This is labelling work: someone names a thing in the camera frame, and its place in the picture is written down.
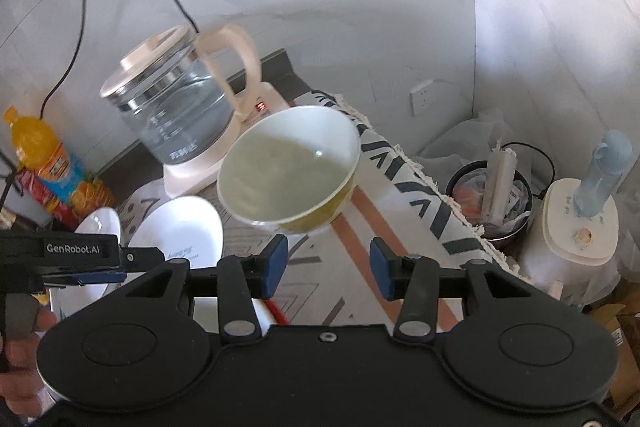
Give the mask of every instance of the screw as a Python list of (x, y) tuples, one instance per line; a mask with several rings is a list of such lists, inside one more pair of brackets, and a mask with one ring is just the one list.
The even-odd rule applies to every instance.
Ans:
[(335, 342), (336, 340), (338, 340), (338, 335), (332, 333), (331, 331), (323, 331), (322, 333), (320, 333), (320, 336), (318, 338), (321, 342)]
[(431, 326), (422, 321), (407, 321), (400, 324), (399, 330), (408, 337), (425, 337), (431, 333)]
[(255, 326), (249, 321), (231, 321), (225, 324), (224, 330), (232, 337), (247, 337), (255, 331)]

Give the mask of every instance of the patterned tablecloth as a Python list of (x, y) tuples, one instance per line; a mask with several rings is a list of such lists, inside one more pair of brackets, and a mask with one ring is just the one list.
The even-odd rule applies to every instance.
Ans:
[[(309, 235), (289, 235), (289, 264), (273, 301), (293, 324), (350, 325), (383, 323), (398, 317), (399, 301), (380, 295), (369, 269), (369, 243), (382, 237), (398, 254), (433, 257), (442, 267), (458, 267), (469, 259), (504, 257), (484, 241), (450, 198), (396, 146), (389, 144), (342, 99), (312, 90), (292, 105), (325, 105), (353, 121), (362, 143), (351, 201), (330, 227)], [(210, 201), (222, 218), (223, 255), (258, 253), (273, 237), (234, 219), (218, 201), (216, 187), (199, 196)], [(169, 197), (162, 180), (139, 188), (118, 212), (126, 245), (150, 212)], [(449, 330), (462, 318), (459, 299), (441, 299), (438, 327)]]

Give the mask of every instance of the yellow bowl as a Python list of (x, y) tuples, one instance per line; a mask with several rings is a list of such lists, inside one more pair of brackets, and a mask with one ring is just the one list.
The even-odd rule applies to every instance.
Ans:
[(303, 233), (323, 227), (351, 197), (360, 137), (343, 113), (308, 105), (272, 114), (226, 154), (218, 197), (244, 223)]

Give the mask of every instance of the white appliance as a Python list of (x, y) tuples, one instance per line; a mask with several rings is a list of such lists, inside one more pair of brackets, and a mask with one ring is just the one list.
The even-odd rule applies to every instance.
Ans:
[(543, 291), (560, 298), (565, 286), (588, 283), (616, 251), (618, 211), (612, 197), (593, 217), (580, 217), (574, 194), (580, 180), (555, 181), (524, 241), (521, 273)]

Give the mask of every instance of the countertop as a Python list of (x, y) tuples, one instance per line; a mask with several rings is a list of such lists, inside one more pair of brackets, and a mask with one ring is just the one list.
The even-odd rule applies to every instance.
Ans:
[[(262, 80), (275, 87), (280, 95), (291, 102), (308, 92), (309, 86), (296, 75), (289, 56), (278, 50), (262, 60)], [(234, 92), (244, 89), (244, 71), (229, 79)], [(113, 191), (116, 206), (126, 200), (137, 188), (162, 177), (162, 164), (139, 141), (105, 165), (98, 173)]]

